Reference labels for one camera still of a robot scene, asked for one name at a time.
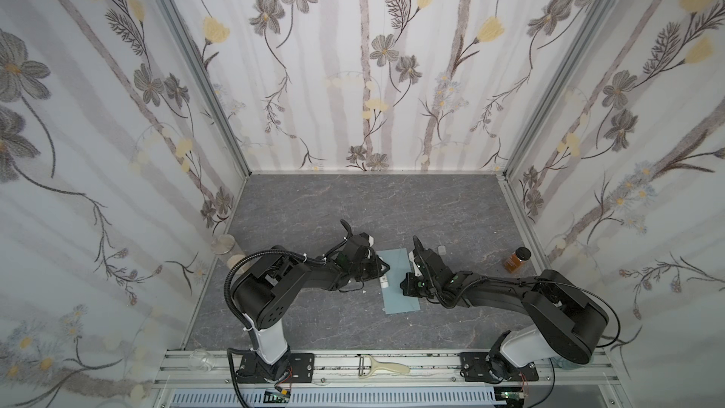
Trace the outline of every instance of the peeler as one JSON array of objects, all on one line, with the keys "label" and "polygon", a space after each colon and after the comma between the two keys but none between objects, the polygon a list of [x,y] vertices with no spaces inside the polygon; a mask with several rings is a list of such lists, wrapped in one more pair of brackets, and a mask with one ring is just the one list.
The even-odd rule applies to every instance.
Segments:
[{"label": "peeler", "polygon": [[[370,359],[370,371],[369,373],[365,374],[365,358]],[[378,362],[375,360],[375,358],[371,357],[369,354],[361,354],[360,355],[360,363],[358,367],[358,377],[360,378],[367,378],[371,375],[373,375],[378,370],[387,370],[388,372],[393,373],[410,373],[410,367],[398,364],[396,362]]]}]

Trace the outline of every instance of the wallpapered wall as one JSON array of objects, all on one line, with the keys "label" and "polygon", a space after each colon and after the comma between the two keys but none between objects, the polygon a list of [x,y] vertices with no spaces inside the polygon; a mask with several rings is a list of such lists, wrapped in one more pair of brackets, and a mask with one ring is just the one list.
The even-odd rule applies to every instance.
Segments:
[{"label": "wallpapered wall", "polygon": [[723,79],[725,0],[619,0],[510,180],[552,266],[619,311],[638,407],[725,396]]},{"label": "wallpapered wall", "polygon": [[253,169],[503,168],[594,0],[175,0]]},{"label": "wallpapered wall", "polygon": [[2,404],[150,405],[241,178],[153,0],[0,22]]}]

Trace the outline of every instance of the gray tabletop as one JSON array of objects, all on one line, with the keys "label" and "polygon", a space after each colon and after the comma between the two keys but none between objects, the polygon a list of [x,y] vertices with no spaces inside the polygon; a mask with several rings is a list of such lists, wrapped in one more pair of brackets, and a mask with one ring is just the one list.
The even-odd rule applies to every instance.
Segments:
[{"label": "gray tabletop", "polygon": [[[229,233],[245,253],[281,244],[317,256],[344,236],[340,219],[372,235],[377,251],[411,250],[413,235],[443,245],[454,272],[508,276],[502,261],[521,246],[493,175],[252,175]],[[187,348],[249,347],[224,303],[227,272],[217,261]],[[517,276],[533,274],[527,263]],[[292,349],[489,348],[501,332],[531,324],[516,312],[425,300],[420,311],[388,315],[378,280],[349,294],[303,289],[282,322]]]}]

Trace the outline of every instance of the metal corner post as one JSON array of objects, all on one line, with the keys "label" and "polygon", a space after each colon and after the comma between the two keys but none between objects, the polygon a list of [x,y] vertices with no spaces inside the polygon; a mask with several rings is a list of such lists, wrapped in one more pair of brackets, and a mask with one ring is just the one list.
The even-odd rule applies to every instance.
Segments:
[{"label": "metal corner post", "polygon": [[181,49],[182,56],[186,60],[188,68],[191,69],[192,74],[195,77],[196,84],[202,91],[202,95],[209,105],[210,113],[217,124],[217,128],[222,134],[222,139],[226,144],[227,148],[232,154],[236,165],[244,177],[249,177],[251,170],[247,164],[247,160],[244,159],[244,155],[241,152],[239,145],[237,145],[237,139],[231,130],[231,126],[227,121],[224,109],[219,103],[217,96],[214,94],[214,87],[209,79],[207,70],[204,68],[204,64],[199,57],[195,47],[194,41],[191,39],[191,35],[186,29],[186,25],[181,18],[181,14],[174,3],[174,0],[156,0],[161,12],[164,16],[164,20],[171,30],[174,40],[176,41],[179,49]]},{"label": "metal corner post", "polygon": [[521,137],[514,146],[506,167],[506,172],[508,174],[513,174],[520,168],[526,153],[534,144],[534,139],[543,128],[544,122],[548,118],[551,110],[554,108],[557,98],[565,88],[567,82],[574,73],[575,68],[584,57],[589,45],[597,36],[597,32],[606,19],[609,11],[614,7],[616,1],[617,0],[594,1],[592,10],[586,14],[584,23],[579,28],[574,41],[566,51],[566,55],[556,71],[556,76],[554,76],[547,86],[547,89],[539,100],[539,104],[534,109],[534,113],[531,114],[529,121],[523,128]]}]

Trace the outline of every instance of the light blue board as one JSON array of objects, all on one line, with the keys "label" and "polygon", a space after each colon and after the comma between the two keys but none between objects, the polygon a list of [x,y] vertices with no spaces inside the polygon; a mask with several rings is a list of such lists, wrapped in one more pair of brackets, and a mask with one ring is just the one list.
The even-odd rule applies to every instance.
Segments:
[{"label": "light blue board", "polygon": [[382,288],[385,313],[399,314],[421,310],[418,298],[403,296],[403,289],[400,288],[400,283],[405,279],[405,273],[412,271],[410,260],[407,258],[407,250],[381,250],[378,255],[390,265],[390,270],[385,273],[388,277],[388,286]]}]

